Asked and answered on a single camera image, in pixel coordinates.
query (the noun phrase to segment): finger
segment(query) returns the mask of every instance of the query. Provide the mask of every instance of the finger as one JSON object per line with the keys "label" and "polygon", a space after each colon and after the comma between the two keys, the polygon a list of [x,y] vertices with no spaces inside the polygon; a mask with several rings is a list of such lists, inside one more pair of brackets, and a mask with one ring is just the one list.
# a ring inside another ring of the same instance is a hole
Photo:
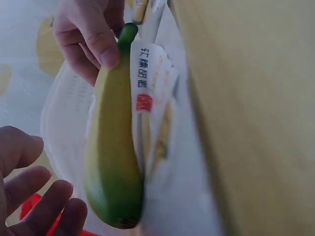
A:
{"label": "finger", "polygon": [[70,183],[57,180],[23,221],[11,226],[16,235],[46,235],[73,192]]}
{"label": "finger", "polygon": [[114,35],[119,38],[125,24],[123,7],[106,11],[104,17]]}
{"label": "finger", "polygon": [[120,60],[120,53],[114,35],[108,26],[103,9],[86,4],[80,11],[80,17],[69,17],[82,33],[84,40],[97,61],[108,69],[115,68]]}
{"label": "finger", "polygon": [[63,210],[53,235],[79,235],[83,229],[87,214],[88,209],[84,201],[76,198],[70,199]]}
{"label": "finger", "polygon": [[90,62],[92,62],[92,64],[100,70],[101,65],[99,64],[99,62],[96,60],[96,58],[94,57],[93,53],[90,51],[90,49],[88,48],[88,46],[86,45],[86,43],[80,43],[80,46],[84,52],[84,54],[87,56],[87,58],[90,60]]}
{"label": "finger", "polygon": [[98,68],[87,58],[79,44],[62,47],[64,58],[70,67],[90,85],[94,86],[98,75]]}
{"label": "finger", "polygon": [[0,128],[0,172],[8,176],[15,168],[32,164],[42,153],[42,138],[5,126]]}
{"label": "finger", "polygon": [[39,191],[50,179],[51,173],[43,166],[27,169],[4,183],[6,215],[11,215],[20,204]]}

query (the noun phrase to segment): banana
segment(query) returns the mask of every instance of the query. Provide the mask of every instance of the banana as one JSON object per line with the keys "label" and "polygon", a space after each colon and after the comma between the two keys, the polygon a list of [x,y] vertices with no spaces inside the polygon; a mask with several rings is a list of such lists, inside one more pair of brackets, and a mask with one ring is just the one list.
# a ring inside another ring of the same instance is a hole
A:
{"label": "banana", "polygon": [[137,32],[135,24],[125,24],[119,65],[99,72],[84,156],[89,204],[103,222],[119,229],[138,224],[144,194],[131,135],[130,46]]}

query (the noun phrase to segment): paper label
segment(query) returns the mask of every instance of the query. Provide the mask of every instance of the paper label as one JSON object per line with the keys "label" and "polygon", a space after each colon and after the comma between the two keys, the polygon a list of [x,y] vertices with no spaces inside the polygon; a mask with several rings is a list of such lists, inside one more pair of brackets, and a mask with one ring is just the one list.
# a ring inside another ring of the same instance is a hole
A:
{"label": "paper label", "polygon": [[165,50],[156,44],[134,41],[130,54],[132,132],[140,165],[152,174],[155,147],[179,72]]}

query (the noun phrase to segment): fingernail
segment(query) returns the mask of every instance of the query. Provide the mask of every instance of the fingernail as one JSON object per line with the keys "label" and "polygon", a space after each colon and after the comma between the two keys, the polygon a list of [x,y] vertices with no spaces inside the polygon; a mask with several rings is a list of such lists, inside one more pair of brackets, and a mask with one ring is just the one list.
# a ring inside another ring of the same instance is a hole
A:
{"label": "fingernail", "polygon": [[111,70],[119,63],[119,53],[117,50],[110,48],[100,56],[102,66]]}
{"label": "fingernail", "polygon": [[38,146],[42,147],[43,145],[43,138],[39,136],[32,136],[32,138],[37,142]]}
{"label": "fingernail", "polygon": [[35,139],[36,141],[43,141],[43,138],[40,136],[32,135],[32,138]]}

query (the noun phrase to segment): banana stem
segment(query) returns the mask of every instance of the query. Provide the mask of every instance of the banana stem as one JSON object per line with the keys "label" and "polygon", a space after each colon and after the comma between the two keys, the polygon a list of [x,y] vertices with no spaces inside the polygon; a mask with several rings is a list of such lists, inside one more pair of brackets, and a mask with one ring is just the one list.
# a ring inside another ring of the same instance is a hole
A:
{"label": "banana stem", "polygon": [[138,33],[138,26],[134,23],[124,25],[122,33],[118,39],[118,47],[122,54],[130,55],[131,43]]}

